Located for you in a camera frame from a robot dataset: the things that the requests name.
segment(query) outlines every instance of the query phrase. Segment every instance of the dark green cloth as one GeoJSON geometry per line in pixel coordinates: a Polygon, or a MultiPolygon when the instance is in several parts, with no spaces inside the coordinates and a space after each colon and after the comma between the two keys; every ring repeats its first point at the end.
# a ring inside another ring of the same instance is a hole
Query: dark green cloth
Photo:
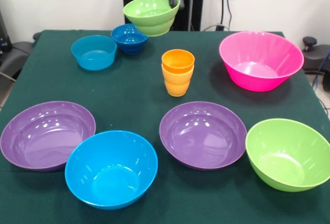
{"type": "Polygon", "coordinates": [[[108,31],[44,31],[3,110],[0,130],[24,109],[51,100],[88,108],[97,132],[129,130],[149,140],[159,159],[157,177],[147,193],[118,211],[94,209],[68,190],[63,170],[36,173],[12,166],[0,156],[0,223],[330,223],[330,184],[301,193],[285,193],[264,184],[244,155],[216,171],[191,170],[162,147],[158,128],[178,104],[211,101],[237,113],[249,130],[274,117],[306,123],[330,139],[330,122],[303,72],[277,89],[253,93],[236,86],[218,47],[228,32],[169,32],[150,38],[137,56],[118,52],[108,69],[80,68],[70,47],[80,37],[108,31]],[[167,94],[161,55],[174,48],[191,51],[195,71],[187,94],[167,94]]]}

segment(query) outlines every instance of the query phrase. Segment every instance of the bowl rim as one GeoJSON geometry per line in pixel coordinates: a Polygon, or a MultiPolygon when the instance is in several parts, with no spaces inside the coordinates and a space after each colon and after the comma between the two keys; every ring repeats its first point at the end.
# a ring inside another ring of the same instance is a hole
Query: bowl rim
{"type": "Polygon", "coordinates": [[[140,30],[138,30],[138,28],[136,27],[136,25],[133,24],[133,23],[123,24],[123,25],[120,25],[120,26],[115,27],[115,28],[111,31],[111,38],[112,38],[115,42],[117,42],[117,43],[119,43],[119,44],[125,44],[125,45],[141,44],[141,43],[146,42],[146,41],[149,39],[149,37],[148,37],[147,35],[145,35],[144,33],[142,33],[140,30]],[[143,40],[140,41],[140,42],[138,42],[138,43],[125,43],[125,42],[121,42],[121,41],[117,40],[116,38],[113,37],[112,33],[113,33],[116,29],[121,28],[121,27],[132,27],[132,28],[134,28],[135,31],[136,31],[136,34],[137,34],[137,35],[141,35],[141,36],[143,37],[143,40]]]}
{"type": "Polygon", "coordinates": [[[228,35],[227,37],[225,37],[225,38],[220,42],[220,45],[219,45],[219,54],[220,54],[221,59],[224,61],[224,63],[227,64],[228,66],[230,66],[230,68],[232,68],[232,69],[234,69],[235,71],[237,71],[237,72],[239,72],[239,73],[241,73],[241,74],[244,74],[244,75],[246,75],[246,76],[252,76],[252,77],[255,77],[255,78],[259,78],[259,79],[282,79],[282,78],[285,78],[285,77],[290,77],[290,76],[294,75],[295,73],[297,73],[297,72],[303,67],[303,65],[304,65],[304,61],[305,61],[303,52],[302,52],[302,51],[300,50],[300,48],[299,48],[297,45],[295,45],[293,42],[291,42],[291,41],[288,40],[287,38],[282,37],[282,36],[280,36],[280,35],[276,35],[276,34],[274,34],[274,33],[272,33],[272,32],[264,32],[264,31],[249,31],[249,30],[248,30],[248,31],[234,32],[234,33],[232,33],[231,35],[228,35]],[[292,45],[297,51],[299,51],[300,58],[301,58],[301,63],[300,63],[300,65],[299,65],[299,67],[297,68],[297,70],[295,70],[295,71],[293,71],[293,72],[291,72],[291,73],[289,73],[289,74],[282,75],[282,76],[277,76],[277,77],[260,77],[260,76],[256,76],[256,75],[254,75],[254,74],[247,74],[247,73],[245,73],[245,72],[242,72],[242,71],[237,70],[234,66],[232,66],[230,63],[228,63],[226,59],[223,58],[221,52],[222,52],[223,47],[224,47],[223,42],[225,42],[226,40],[228,40],[228,39],[231,38],[231,37],[235,37],[235,36],[238,36],[238,35],[240,35],[240,34],[244,34],[244,33],[249,33],[249,34],[251,34],[251,33],[255,33],[255,34],[267,34],[267,35],[270,35],[270,36],[273,36],[273,37],[281,38],[282,40],[285,40],[286,42],[290,43],[290,44],[291,44],[291,45],[292,45]]]}
{"type": "Polygon", "coordinates": [[[77,45],[77,43],[85,40],[85,39],[91,39],[91,38],[104,38],[108,41],[110,41],[113,45],[114,45],[114,49],[113,51],[111,52],[111,54],[115,53],[117,51],[117,43],[115,42],[115,40],[109,36],[106,36],[106,35],[88,35],[88,36],[84,36],[84,37],[81,37],[79,39],[77,39],[75,42],[72,43],[71,45],[71,53],[73,54],[73,56],[77,59],[77,58],[80,58],[81,56],[78,56],[75,52],[74,52],[74,49],[73,47],[77,45]]]}
{"type": "Polygon", "coordinates": [[[93,207],[96,207],[96,208],[115,208],[115,207],[119,207],[119,206],[122,206],[122,205],[126,205],[126,204],[130,204],[132,201],[134,200],[138,200],[141,196],[143,196],[143,194],[150,188],[150,186],[152,185],[152,183],[154,182],[156,176],[157,176],[157,172],[158,172],[158,156],[157,156],[157,153],[156,153],[156,150],[154,148],[154,146],[147,140],[145,139],[143,136],[139,135],[139,134],[136,134],[134,132],[131,132],[131,131],[127,131],[127,130],[107,130],[107,131],[103,131],[103,132],[100,132],[98,134],[95,134],[89,138],[87,138],[86,140],[84,140],[82,143],[80,143],[73,151],[72,153],[70,154],[69,158],[68,158],[68,161],[67,161],[67,164],[65,165],[65,169],[64,169],[64,177],[65,177],[65,182],[70,190],[70,192],[77,198],[79,199],[80,201],[84,202],[84,203],[87,203],[93,207]],[[84,199],[82,199],[81,197],[78,197],[78,195],[72,190],[72,186],[70,185],[70,183],[68,182],[67,180],[67,175],[68,175],[68,167],[67,165],[69,164],[71,158],[73,157],[74,153],[84,144],[84,143],[90,143],[92,139],[94,139],[95,137],[97,136],[102,136],[104,134],[107,134],[107,133],[118,133],[118,132],[123,132],[123,133],[130,133],[130,134],[133,134],[133,135],[136,135],[138,136],[139,138],[142,139],[142,141],[151,148],[151,151],[152,151],[152,155],[153,157],[155,158],[156,160],[156,166],[155,166],[155,171],[154,171],[154,174],[152,176],[152,180],[149,182],[149,184],[147,186],[145,186],[144,188],[142,188],[143,190],[141,191],[140,194],[137,194],[134,196],[133,199],[130,199],[128,201],[125,201],[125,202],[122,202],[120,204],[116,204],[116,205],[105,205],[105,204],[96,204],[96,203],[93,203],[93,202],[89,202],[89,201],[86,201],[84,199]]]}
{"type": "Polygon", "coordinates": [[[189,68],[189,67],[191,67],[193,64],[195,64],[195,56],[194,56],[193,53],[191,53],[191,52],[188,51],[188,50],[184,50],[184,49],[171,49],[171,50],[167,50],[166,52],[163,53],[163,55],[161,55],[161,62],[162,62],[163,64],[165,64],[167,67],[175,68],[175,69],[177,69],[177,70],[183,70],[183,69],[185,69],[185,68],[189,68]],[[184,67],[173,67],[173,66],[167,65],[167,64],[164,62],[164,56],[165,56],[166,54],[169,54],[169,53],[173,52],[173,51],[183,51],[184,53],[191,55],[191,56],[192,56],[192,59],[193,59],[192,62],[191,62],[189,65],[184,66],[184,67]]]}
{"type": "Polygon", "coordinates": [[[64,103],[64,104],[74,104],[75,106],[79,106],[80,108],[84,109],[92,118],[93,120],[93,129],[92,129],[92,136],[95,135],[95,132],[96,132],[96,122],[95,122],[95,118],[94,116],[92,115],[92,113],[84,106],[82,105],[79,105],[77,103],[74,103],[74,102],[70,102],[70,101],[62,101],[62,100],[53,100],[53,101],[47,101],[47,102],[42,102],[42,103],[39,103],[39,104],[36,104],[34,106],[31,106],[31,107],[28,107],[26,109],[24,109],[22,112],[18,113],[15,117],[13,117],[9,122],[8,124],[4,127],[2,133],[1,133],[1,136],[0,136],[0,150],[1,150],[1,153],[2,155],[6,158],[7,161],[9,161],[11,164],[17,166],[17,167],[20,167],[20,168],[23,168],[23,169],[27,169],[27,170],[34,170],[34,171],[46,171],[46,170],[52,170],[52,169],[55,169],[55,168],[58,168],[58,167],[61,167],[63,165],[66,164],[66,162],[64,163],[60,163],[60,164],[56,164],[56,165],[52,165],[52,166],[47,166],[47,167],[32,167],[32,166],[22,166],[12,160],[10,160],[7,155],[4,153],[3,151],[3,135],[4,135],[4,132],[5,130],[7,130],[8,126],[10,125],[10,123],[18,118],[19,116],[23,115],[24,113],[26,113],[27,111],[31,110],[32,108],[35,108],[35,107],[38,107],[38,106],[42,106],[44,104],[51,104],[51,103],[64,103]]]}
{"type": "Polygon", "coordinates": [[[254,130],[258,125],[262,124],[262,123],[266,123],[266,122],[272,122],[272,121],[286,121],[286,122],[291,122],[291,123],[295,123],[295,124],[298,124],[300,126],[303,126],[311,131],[313,131],[315,134],[317,134],[324,142],[325,144],[328,145],[328,147],[330,148],[330,143],[327,141],[327,139],[321,135],[317,130],[313,129],[312,127],[304,124],[304,123],[301,123],[301,122],[298,122],[298,121],[295,121],[295,120],[292,120],[292,119],[288,119],[288,118],[269,118],[269,119],[265,119],[265,120],[262,120],[258,123],[256,123],[254,126],[252,126],[252,128],[248,131],[247,135],[246,135],[246,138],[245,138],[245,149],[246,149],[246,153],[247,153],[247,156],[249,157],[249,159],[251,160],[251,162],[255,165],[255,167],[260,171],[262,172],[262,174],[266,175],[268,178],[270,178],[271,180],[275,181],[275,182],[278,182],[280,184],[283,184],[283,185],[286,185],[286,186],[290,186],[290,187],[295,187],[295,188],[313,188],[313,187],[316,187],[318,185],[321,185],[323,183],[325,183],[326,181],[328,181],[330,179],[330,175],[323,181],[320,181],[319,183],[316,183],[316,184],[306,184],[306,185],[295,185],[295,184],[288,184],[288,183],[285,183],[281,180],[277,180],[277,179],[274,179],[272,177],[270,177],[267,173],[265,173],[263,170],[261,170],[259,168],[259,166],[256,164],[255,162],[255,159],[252,158],[250,156],[250,152],[249,152],[249,149],[248,149],[248,146],[247,146],[247,143],[248,143],[248,138],[249,136],[251,135],[251,132],[252,130],[254,130]]]}
{"type": "Polygon", "coordinates": [[[134,15],[129,15],[129,14],[127,14],[127,12],[125,12],[125,9],[127,9],[127,7],[128,7],[130,4],[132,4],[133,2],[136,2],[136,1],[137,1],[137,0],[132,0],[132,1],[130,1],[128,4],[125,5],[125,7],[123,8],[123,13],[124,13],[125,16],[127,16],[127,17],[129,17],[129,18],[134,18],[134,19],[140,19],[140,18],[143,18],[143,19],[145,19],[145,18],[156,18],[156,17],[159,17],[159,16],[161,16],[161,15],[164,15],[164,14],[170,13],[172,10],[177,9],[177,8],[179,8],[179,6],[180,6],[180,0],[177,0],[177,4],[176,4],[176,6],[175,6],[174,8],[172,8],[172,7],[169,5],[170,10],[165,11],[165,12],[160,13],[160,14],[157,14],[157,15],[148,16],[148,17],[140,17],[140,16],[134,16],[134,15]]]}
{"type": "Polygon", "coordinates": [[[185,164],[185,165],[188,165],[189,167],[193,167],[195,169],[200,169],[200,170],[217,170],[217,169],[220,169],[220,168],[224,168],[224,167],[227,167],[227,166],[230,166],[232,164],[234,164],[236,161],[238,161],[242,156],[243,154],[245,153],[245,143],[244,143],[244,149],[243,149],[243,152],[239,154],[239,156],[233,160],[232,162],[228,163],[228,164],[224,164],[224,165],[221,165],[221,166],[217,166],[217,167],[199,167],[199,166],[194,166],[194,165],[191,165],[189,163],[186,163],[184,161],[182,161],[177,155],[175,155],[174,153],[172,153],[172,151],[169,151],[167,149],[167,146],[165,145],[163,139],[162,139],[162,132],[161,132],[161,127],[162,127],[162,124],[164,122],[164,119],[168,116],[168,114],[170,114],[170,112],[172,112],[174,109],[178,108],[178,107],[182,107],[182,106],[185,106],[185,105],[189,105],[189,104],[208,104],[208,105],[213,105],[213,106],[217,106],[217,107],[220,107],[221,109],[226,109],[227,111],[231,112],[234,116],[237,117],[237,119],[243,124],[243,127],[244,127],[244,130],[245,130],[245,136],[247,134],[247,129],[246,129],[246,126],[244,124],[244,122],[242,121],[242,119],[235,113],[233,112],[231,109],[225,107],[225,106],[222,106],[220,104],[217,104],[217,103],[214,103],[214,102],[208,102],[208,101],[191,101],[191,102],[186,102],[186,103],[183,103],[183,104],[180,104],[178,106],[175,106],[173,108],[171,108],[164,116],[163,118],[161,119],[160,121],[160,125],[159,125],[159,137],[160,137],[160,141],[163,145],[163,147],[166,149],[166,151],[172,156],[174,157],[175,159],[177,159],[178,161],[180,161],[181,163],[185,164]]]}
{"type": "Polygon", "coordinates": [[[187,71],[187,72],[184,72],[184,73],[172,73],[172,72],[169,72],[168,70],[166,70],[166,69],[164,68],[164,65],[163,65],[163,64],[164,64],[164,63],[162,62],[162,63],[161,63],[161,69],[162,69],[163,71],[165,71],[167,74],[170,74],[170,75],[172,75],[172,76],[185,76],[185,75],[189,75],[189,74],[191,74],[191,72],[193,72],[194,69],[195,69],[195,65],[193,65],[192,68],[191,68],[189,71],[187,71]]]}

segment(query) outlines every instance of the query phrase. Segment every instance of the stacked orange cups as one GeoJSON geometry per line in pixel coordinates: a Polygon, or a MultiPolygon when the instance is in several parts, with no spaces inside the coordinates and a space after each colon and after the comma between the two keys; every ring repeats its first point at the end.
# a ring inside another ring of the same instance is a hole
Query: stacked orange cups
{"type": "Polygon", "coordinates": [[[169,50],[161,62],[167,92],[174,97],[185,95],[194,71],[194,55],[187,50],[169,50]]]}

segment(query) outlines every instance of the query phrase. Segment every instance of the blue bowl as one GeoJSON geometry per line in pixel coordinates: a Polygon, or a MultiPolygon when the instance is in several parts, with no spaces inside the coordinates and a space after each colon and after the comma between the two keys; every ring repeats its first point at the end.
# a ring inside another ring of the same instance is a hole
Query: blue bowl
{"type": "Polygon", "coordinates": [[[89,71],[99,71],[112,65],[117,45],[107,36],[83,37],[73,43],[71,52],[80,67],[89,71]]]}
{"type": "Polygon", "coordinates": [[[103,210],[137,201],[154,181],[157,154],[143,137],[128,131],[106,131],[82,142],[65,166],[70,191],[103,210]]]}
{"type": "Polygon", "coordinates": [[[125,24],[116,27],[111,32],[111,37],[118,47],[126,54],[140,53],[148,40],[148,36],[141,33],[134,24],[125,24]]]}

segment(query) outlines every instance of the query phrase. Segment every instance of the white wall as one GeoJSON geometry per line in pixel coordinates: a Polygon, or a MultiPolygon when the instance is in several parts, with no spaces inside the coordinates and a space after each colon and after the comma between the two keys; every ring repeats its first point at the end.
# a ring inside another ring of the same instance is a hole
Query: white wall
{"type": "MultiPolygon", "coordinates": [[[[330,0],[230,0],[232,30],[283,31],[330,43],[330,0]]],[[[112,29],[124,22],[123,0],[0,0],[13,42],[43,29],[112,29]]],[[[220,21],[221,0],[204,0],[202,29],[220,21]]]]}
{"type": "Polygon", "coordinates": [[[44,29],[112,29],[124,23],[123,0],[0,0],[12,42],[44,29]]]}
{"type": "MultiPolygon", "coordinates": [[[[232,30],[282,31],[301,45],[302,37],[315,36],[330,44],[330,0],[229,0],[232,30]]],[[[228,12],[225,11],[225,25],[228,12]]],[[[221,0],[204,0],[202,29],[220,22],[221,0]]]]}

